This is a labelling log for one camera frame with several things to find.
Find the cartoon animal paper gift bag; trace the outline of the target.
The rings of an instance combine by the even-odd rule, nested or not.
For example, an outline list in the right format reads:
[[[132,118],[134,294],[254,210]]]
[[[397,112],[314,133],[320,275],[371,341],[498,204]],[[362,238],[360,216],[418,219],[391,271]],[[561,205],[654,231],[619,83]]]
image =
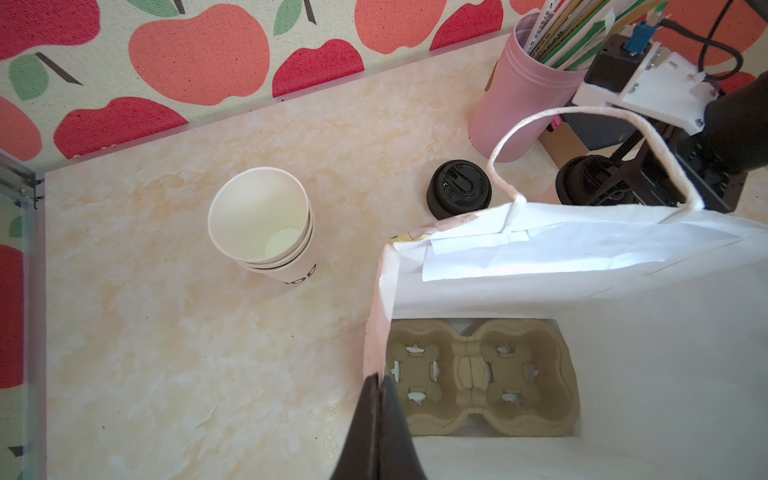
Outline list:
[[[574,437],[425,438],[431,479],[763,479],[767,229],[709,211],[641,116],[682,199],[672,206],[509,202],[398,236],[379,259],[365,375],[393,320],[555,321],[580,395]]]

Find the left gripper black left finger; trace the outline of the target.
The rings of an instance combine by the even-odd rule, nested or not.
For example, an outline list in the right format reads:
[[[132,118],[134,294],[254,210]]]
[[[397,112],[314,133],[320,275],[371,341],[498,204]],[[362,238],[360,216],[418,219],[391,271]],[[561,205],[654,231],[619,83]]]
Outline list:
[[[379,478],[380,410],[380,380],[378,374],[373,374],[362,385],[344,446],[331,475],[332,480]]]

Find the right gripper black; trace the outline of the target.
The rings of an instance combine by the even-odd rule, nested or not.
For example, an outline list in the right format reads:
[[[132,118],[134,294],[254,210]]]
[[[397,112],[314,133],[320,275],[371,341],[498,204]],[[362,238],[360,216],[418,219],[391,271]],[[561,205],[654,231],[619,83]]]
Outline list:
[[[654,125],[703,199],[705,208],[734,212],[747,175],[726,172],[719,155],[701,133],[691,136],[666,123],[656,121]],[[639,203],[672,207],[684,201],[684,195],[672,184],[640,132],[633,132],[623,143],[623,158],[629,162],[627,179]]]

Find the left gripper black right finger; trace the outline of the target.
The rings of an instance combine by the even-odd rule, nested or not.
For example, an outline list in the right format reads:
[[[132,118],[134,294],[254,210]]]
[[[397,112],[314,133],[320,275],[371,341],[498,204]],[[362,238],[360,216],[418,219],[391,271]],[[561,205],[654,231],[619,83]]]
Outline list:
[[[379,478],[426,479],[394,380],[384,376],[379,392]]]

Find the stack of white paper cups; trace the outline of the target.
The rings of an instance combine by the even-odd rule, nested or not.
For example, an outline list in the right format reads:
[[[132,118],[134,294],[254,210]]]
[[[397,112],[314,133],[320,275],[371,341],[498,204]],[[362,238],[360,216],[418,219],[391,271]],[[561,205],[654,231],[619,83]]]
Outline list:
[[[250,272],[288,285],[316,272],[314,211],[285,170],[257,167],[230,179],[214,196],[207,230],[223,255]]]

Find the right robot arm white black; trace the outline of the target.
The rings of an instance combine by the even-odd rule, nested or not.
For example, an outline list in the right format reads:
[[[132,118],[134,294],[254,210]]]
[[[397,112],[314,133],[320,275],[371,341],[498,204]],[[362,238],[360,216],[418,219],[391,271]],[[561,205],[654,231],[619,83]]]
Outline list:
[[[701,132],[669,127],[663,139],[705,208],[733,212],[747,174],[767,165],[767,74],[711,102]],[[674,206],[684,200],[648,145],[630,163],[629,180],[616,194],[621,203]]]

